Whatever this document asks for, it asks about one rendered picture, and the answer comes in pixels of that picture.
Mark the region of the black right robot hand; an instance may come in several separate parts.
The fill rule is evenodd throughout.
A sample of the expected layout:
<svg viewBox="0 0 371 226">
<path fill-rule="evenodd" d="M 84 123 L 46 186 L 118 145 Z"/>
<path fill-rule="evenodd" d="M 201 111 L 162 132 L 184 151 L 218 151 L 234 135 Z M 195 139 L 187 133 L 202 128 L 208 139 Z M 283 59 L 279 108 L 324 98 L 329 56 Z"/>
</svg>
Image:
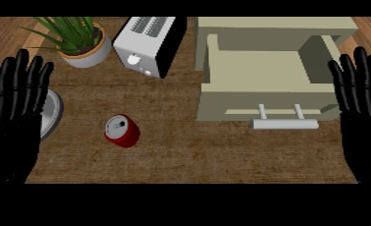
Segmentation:
<svg viewBox="0 0 371 226">
<path fill-rule="evenodd" d="M 371 185 L 371 55 L 363 46 L 327 66 L 340 110 L 345 161 L 358 184 Z"/>
</svg>

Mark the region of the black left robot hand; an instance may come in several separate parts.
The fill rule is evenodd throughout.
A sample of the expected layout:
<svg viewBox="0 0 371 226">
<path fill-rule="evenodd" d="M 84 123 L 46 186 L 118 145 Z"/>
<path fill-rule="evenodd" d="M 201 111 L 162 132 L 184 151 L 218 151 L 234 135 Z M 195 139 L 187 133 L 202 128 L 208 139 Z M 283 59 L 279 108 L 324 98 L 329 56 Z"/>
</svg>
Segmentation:
<svg viewBox="0 0 371 226">
<path fill-rule="evenodd" d="M 27 49 L 0 65 L 0 185 L 24 184 L 37 164 L 52 71 Z"/>
</svg>

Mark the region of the beige open drawer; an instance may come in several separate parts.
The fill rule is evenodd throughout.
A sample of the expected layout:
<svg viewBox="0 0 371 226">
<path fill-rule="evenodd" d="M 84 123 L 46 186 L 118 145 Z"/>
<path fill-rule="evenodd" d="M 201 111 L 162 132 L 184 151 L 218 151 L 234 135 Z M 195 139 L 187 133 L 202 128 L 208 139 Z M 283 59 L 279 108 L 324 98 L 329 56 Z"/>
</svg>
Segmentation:
<svg viewBox="0 0 371 226">
<path fill-rule="evenodd" d="M 249 121 L 259 107 L 271 119 L 293 119 L 296 107 L 310 119 L 337 118 L 327 62 L 339 59 L 339 51 L 330 36 L 311 36 L 296 51 L 226 51 L 212 34 L 206 47 L 201 121 Z"/>
</svg>

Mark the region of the red soda can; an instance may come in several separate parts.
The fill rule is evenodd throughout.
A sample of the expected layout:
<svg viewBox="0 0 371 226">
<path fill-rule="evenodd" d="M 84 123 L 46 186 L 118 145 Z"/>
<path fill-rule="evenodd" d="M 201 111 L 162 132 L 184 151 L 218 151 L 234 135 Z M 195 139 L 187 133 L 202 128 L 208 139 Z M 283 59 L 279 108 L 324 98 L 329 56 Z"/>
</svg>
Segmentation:
<svg viewBox="0 0 371 226">
<path fill-rule="evenodd" d="M 125 114 L 115 115 L 105 127 L 105 137 L 115 145 L 128 148 L 140 140 L 140 127 Z"/>
</svg>

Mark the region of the grey round plate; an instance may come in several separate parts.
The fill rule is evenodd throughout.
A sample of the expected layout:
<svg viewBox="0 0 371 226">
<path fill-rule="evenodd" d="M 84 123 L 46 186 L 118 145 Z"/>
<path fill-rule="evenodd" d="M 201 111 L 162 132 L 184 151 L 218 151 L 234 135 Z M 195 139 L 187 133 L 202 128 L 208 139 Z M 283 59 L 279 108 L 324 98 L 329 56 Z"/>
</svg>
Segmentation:
<svg viewBox="0 0 371 226">
<path fill-rule="evenodd" d="M 46 96 L 43 111 L 42 140 L 53 133 L 64 114 L 64 101 L 61 95 L 50 89 Z"/>
</svg>

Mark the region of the green plant in grey pot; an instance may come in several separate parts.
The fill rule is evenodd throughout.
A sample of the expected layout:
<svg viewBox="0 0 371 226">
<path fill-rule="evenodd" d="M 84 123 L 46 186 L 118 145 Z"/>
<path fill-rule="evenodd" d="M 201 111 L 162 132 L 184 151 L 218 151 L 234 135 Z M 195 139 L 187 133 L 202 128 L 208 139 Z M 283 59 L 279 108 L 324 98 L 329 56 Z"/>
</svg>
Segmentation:
<svg viewBox="0 0 371 226">
<path fill-rule="evenodd" d="M 55 34 L 27 28 L 53 44 L 53 50 L 65 62 L 80 69 L 99 65 L 112 49 L 112 40 L 100 23 L 92 17 L 34 17 L 34 20 Z"/>
</svg>

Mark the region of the beige cabinet body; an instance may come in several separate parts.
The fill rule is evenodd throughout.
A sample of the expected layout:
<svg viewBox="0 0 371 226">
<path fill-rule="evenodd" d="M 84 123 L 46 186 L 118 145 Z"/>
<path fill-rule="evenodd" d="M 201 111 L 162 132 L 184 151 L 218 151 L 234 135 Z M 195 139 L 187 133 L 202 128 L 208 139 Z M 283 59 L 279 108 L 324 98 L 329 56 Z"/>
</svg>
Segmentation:
<svg viewBox="0 0 371 226">
<path fill-rule="evenodd" d="M 292 51 L 315 35 L 339 45 L 358 31 L 351 17 L 198 17 L 195 20 L 195 67 L 204 70 L 208 36 L 224 50 Z"/>
</svg>

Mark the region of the silver toaster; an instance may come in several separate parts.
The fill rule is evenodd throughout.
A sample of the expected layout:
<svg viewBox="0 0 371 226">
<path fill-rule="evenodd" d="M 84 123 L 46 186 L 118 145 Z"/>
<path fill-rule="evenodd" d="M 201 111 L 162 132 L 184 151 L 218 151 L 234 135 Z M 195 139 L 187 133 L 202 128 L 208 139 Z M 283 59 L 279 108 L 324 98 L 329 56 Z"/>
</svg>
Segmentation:
<svg viewBox="0 0 371 226">
<path fill-rule="evenodd" d="M 186 17 L 130 17 L 114 38 L 123 65 L 164 79 L 186 30 Z"/>
</svg>

